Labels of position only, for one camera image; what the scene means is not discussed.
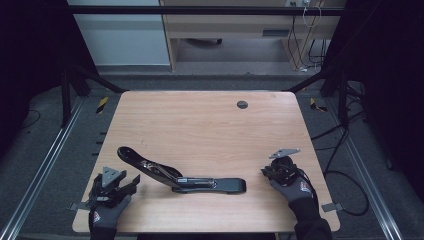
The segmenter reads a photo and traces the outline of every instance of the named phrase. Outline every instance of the metal tool part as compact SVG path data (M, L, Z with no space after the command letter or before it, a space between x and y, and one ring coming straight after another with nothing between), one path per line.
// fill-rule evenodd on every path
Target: metal tool part
M172 187L173 192L224 192L244 193L246 182L240 178L184 177L177 169L148 160L129 147L118 148L119 158L151 178Z
M284 149L284 148L280 148L277 152L269 155L269 159L273 159L273 158L281 158L281 157L285 157L291 154L295 154L300 152L299 148L295 148L295 149Z

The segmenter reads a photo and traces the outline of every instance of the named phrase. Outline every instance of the wooden table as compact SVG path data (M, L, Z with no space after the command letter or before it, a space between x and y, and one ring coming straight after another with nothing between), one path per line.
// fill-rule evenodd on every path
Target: wooden table
M238 101L248 107L240 109ZM240 195L178 194L121 161L128 146L152 161L190 177L238 177L247 182ZM123 171L121 186L141 174L141 183L120 218L120 232L287 232L296 218L287 202L260 171L280 148L292 155L317 190L320 205L331 203L296 97L289 92L154 91L122 95L82 201L104 166ZM333 231L337 214L321 216ZM79 210L76 232L88 232L88 212Z

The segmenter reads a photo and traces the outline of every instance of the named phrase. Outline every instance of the metal bracket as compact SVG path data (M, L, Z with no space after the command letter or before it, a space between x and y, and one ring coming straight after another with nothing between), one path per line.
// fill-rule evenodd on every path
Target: metal bracket
M269 155L269 159L273 159L273 158L281 158L281 157L285 157L288 156L290 154L295 154L300 152L299 148L295 148L295 149L283 149L280 148L277 152Z
M85 202L71 203L71 205L69 205L68 209L69 210L72 210L72 211L78 211L78 209L90 210L90 208L87 207L87 205L85 204Z
M324 210L324 212L340 211L344 209L341 203L328 203L328 204L321 205L321 207L322 207L322 210Z
M103 167L102 187L106 188L110 183L121 176L121 172L109 167Z

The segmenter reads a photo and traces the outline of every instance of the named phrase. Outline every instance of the aluminum rail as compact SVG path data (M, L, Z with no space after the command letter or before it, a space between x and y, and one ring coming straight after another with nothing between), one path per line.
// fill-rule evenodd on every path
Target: aluminum rail
M72 110L73 114L68 125L66 125L65 128L61 128L61 130L59 131L55 141L53 142L49 152L44 158L43 163L35 174L34 179L28 187L24 197L22 198L21 202L13 213L13 216L9 219L6 226L1 231L1 240L14 240L18 236L18 233L22 228L29 212L31 211L31 208L34 205L39 193L41 192L41 189L43 188L44 183L46 182L47 177L49 176L49 173L52 170L53 165L56 162L56 159L58 158L69 136L69 133L75 125L75 122L81 112L81 108L84 104L84 101L85 98L83 97L78 97L75 101Z

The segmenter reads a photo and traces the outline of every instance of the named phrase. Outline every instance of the glove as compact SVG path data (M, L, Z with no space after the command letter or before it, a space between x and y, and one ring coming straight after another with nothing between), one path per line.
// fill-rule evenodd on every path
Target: glove
M312 188L302 177L298 177L291 185L281 186L274 179L270 180L271 186L280 192L290 203L301 198L313 198Z
M99 205L94 211L93 227L116 228L118 226L118 220L121 216L121 213L130 202L131 196L127 195L114 208L108 208L106 206Z

